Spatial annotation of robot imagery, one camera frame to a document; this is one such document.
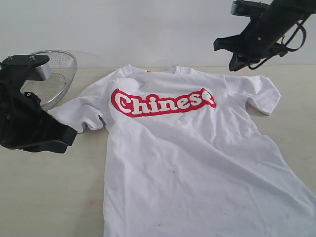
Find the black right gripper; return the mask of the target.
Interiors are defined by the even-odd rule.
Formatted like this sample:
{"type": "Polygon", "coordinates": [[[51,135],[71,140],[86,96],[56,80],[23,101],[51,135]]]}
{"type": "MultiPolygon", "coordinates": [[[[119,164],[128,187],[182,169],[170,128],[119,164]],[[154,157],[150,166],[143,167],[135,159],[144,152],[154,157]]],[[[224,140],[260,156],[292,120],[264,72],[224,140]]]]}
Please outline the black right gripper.
{"type": "Polygon", "coordinates": [[[262,14],[258,20],[250,21],[240,35],[216,38],[214,51],[233,53],[229,62],[230,72],[237,72],[258,62],[271,52],[273,45],[289,30],[289,17],[285,14],[262,14]]]}

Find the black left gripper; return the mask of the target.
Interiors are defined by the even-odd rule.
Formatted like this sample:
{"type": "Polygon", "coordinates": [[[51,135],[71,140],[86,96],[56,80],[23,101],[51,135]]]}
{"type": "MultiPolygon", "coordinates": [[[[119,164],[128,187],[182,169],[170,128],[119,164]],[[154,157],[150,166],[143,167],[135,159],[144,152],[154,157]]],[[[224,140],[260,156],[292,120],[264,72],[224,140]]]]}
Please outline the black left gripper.
{"type": "Polygon", "coordinates": [[[0,94],[0,145],[31,153],[64,154],[77,131],[57,121],[33,93],[10,89],[0,94]]]}

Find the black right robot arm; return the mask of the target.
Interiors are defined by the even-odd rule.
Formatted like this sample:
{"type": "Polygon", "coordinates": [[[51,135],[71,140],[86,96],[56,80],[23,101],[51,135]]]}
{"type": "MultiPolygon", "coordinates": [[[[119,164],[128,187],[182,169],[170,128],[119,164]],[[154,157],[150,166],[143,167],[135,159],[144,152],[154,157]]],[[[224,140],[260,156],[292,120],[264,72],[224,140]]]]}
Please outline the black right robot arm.
{"type": "Polygon", "coordinates": [[[229,62],[231,72],[245,67],[256,70],[274,56],[298,51],[288,45],[298,32],[305,43],[307,31],[303,25],[315,12],[314,0],[274,0],[270,4],[235,0],[231,14],[248,17],[250,22],[239,35],[217,38],[213,49],[233,54],[229,62]]]}

